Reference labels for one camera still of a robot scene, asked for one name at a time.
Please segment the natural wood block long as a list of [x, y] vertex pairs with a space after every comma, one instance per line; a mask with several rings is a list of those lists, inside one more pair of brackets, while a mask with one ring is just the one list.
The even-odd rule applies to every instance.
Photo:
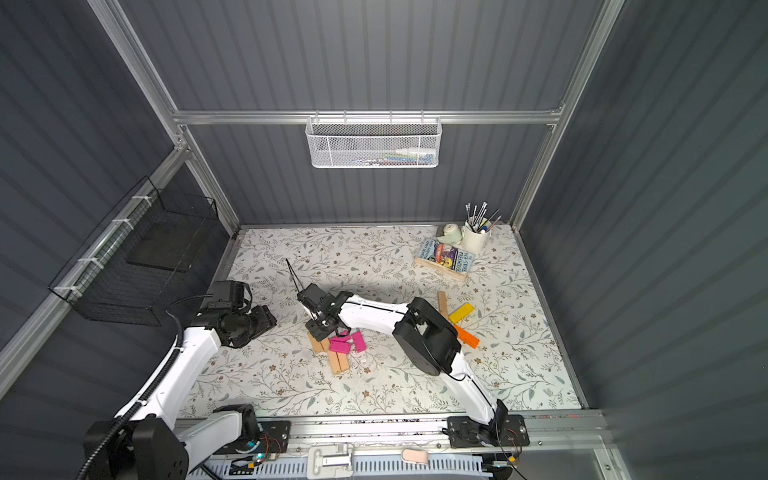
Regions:
[[444, 291], [437, 292], [437, 301], [439, 312], [443, 317], [447, 318], [449, 316], [449, 311], [447, 305], [447, 295]]

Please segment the orange block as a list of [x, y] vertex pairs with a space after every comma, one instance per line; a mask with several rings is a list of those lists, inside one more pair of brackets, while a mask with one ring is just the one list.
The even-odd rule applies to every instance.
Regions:
[[459, 325], [454, 326], [456, 332], [457, 332], [457, 338], [464, 343], [465, 345], [469, 346], [472, 349], [476, 349], [479, 346], [479, 339], [472, 335], [471, 333], [467, 332], [463, 328], [461, 328]]

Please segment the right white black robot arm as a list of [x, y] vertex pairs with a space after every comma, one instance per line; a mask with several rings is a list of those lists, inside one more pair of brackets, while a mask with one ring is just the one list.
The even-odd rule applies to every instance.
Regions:
[[477, 426], [464, 438], [499, 446], [508, 409], [476, 377], [462, 352], [458, 332], [427, 300], [388, 304], [351, 292], [333, 295], [311, 284], [297, 293], [309, 313], [306, 328], [316, 341], [334, 333], [372, 330], [392, 336], [421, 372], [444, 381], [448, 390]]

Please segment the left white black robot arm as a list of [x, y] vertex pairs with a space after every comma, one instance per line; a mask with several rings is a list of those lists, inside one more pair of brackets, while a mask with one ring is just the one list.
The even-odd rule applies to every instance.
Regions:
[[184, 399], [217, 352], [243, 348], [277, 324], [267, 307], [254, 304], [244, 282], [217, 281], [197, 299], [201, 308], [189, 323], [173, 312], [181, 300], [166, 308], [177, 329], [174, 343], [115, 417], [90, 427], [78, 478], [184, 479], [226, 446], [241, 455], [266, 456], [269, 442], [251, 405], [221, 407], [195, 426], [174, 431]]

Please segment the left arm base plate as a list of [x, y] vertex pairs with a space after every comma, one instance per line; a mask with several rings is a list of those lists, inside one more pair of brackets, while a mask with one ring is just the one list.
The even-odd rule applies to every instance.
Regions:
[[221, 447], [215, 455], [256, 455], [282, 454], [288, 449], [292, 423], [282, 421], [261, 421], [258, 434], [251, 438], [238, 439]]

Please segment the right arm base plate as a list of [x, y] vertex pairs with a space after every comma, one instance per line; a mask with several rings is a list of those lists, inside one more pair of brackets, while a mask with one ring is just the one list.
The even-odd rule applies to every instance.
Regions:
[[528, 428], [521, 415], [507, 415], [500, 427], [482, 425], [468, 416], [447, 419], [442, 433], [452, 448], [498, 447], [522, 448], [530, 445]]

